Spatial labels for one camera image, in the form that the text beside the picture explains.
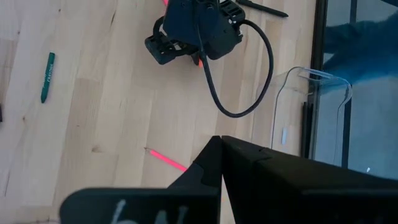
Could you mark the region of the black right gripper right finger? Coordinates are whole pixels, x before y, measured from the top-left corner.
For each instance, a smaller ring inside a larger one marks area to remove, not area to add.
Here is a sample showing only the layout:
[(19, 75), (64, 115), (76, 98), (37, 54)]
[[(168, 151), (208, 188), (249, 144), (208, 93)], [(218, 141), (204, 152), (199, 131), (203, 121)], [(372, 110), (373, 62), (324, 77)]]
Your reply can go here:
[(398, 180), (222, 140), (236, 224), (398, 224)]

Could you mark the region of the clear plastic bin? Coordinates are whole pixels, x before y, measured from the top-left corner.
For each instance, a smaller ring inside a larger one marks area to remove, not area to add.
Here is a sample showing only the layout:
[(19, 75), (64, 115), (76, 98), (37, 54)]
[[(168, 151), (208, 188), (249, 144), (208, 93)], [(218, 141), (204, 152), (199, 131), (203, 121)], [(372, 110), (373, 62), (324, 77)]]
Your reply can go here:
[(254, 112), (251, 141), (288, 154), (343, 166), (345, 106), (353, 90), (343, 78), (304, 67), (273, 77)]

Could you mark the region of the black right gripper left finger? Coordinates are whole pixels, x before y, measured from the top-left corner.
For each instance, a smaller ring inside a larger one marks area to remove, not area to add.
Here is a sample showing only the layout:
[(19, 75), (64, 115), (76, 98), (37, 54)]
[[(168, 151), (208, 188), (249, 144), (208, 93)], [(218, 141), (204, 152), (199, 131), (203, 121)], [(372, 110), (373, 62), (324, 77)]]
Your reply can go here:
[(213, 136), (166, 188), (86, 188), (69, 195), (60, 224), (218, 224), (223, 142)]

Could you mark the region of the green crayon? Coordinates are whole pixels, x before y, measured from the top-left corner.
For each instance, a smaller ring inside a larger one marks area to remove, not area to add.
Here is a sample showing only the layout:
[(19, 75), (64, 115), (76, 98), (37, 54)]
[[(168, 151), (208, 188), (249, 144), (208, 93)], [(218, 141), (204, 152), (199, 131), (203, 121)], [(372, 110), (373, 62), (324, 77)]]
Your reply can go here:
[(48, 97), (50, 82), (51, 82), (52, 74), (53, 74), (54, 63), (55, 63), (55, 54), (53, 52), (50, 52), (48, 60), (47, 60), (44, 82), (43, 82), (42, 91), (41, 91), (41, 95), (40, 95), (41, 103), (45, 103), (45, 101)]

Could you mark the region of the pink pencil orange eraser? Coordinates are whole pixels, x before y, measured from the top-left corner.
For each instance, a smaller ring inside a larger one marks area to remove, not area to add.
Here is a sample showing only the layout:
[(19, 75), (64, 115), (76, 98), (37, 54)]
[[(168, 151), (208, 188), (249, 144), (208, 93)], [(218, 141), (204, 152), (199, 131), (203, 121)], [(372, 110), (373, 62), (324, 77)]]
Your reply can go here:
[[(168, 3), (169, 3), (169, 0), (161, 0), (161, 1), (163, 2), (163, 4), (164, 4), (165, 6), (167, 6)], [(193, 63), (194, 63), (196, 66), (201, 67), (201, 68), (203, 67), (203, 62), (201, 61), (201, 58), (200, 58), (198, 52), (195, 52), (195, 53), (191, 54), (191, 58), (192, 58)]]
[(163, 155), (163, 154), (161, 154), (161, 153), (159, 153), (159, 152), (157, 152), (157, 151), (155, 151), (155, 150), (153, 150), (151, 148), (145, 147), (144, 149), (151, 156), (157, 158), (160, 161), (163, 161), (164, 163), (166, 163), (166, 164), (168, 164), (168, 165), (170, 165), (170, 166), (172, 166), (172, 167), (174, 167), (174, 168), (176, 168), (176, 169), (178, 169), (178, 170), (180, 170), (182, 172), (185, 172), (187, 170), (187, 168), (185, 166), (179, 164), (178, 162), (168, 158), (167, 156), (165, 156), (165, 155)]

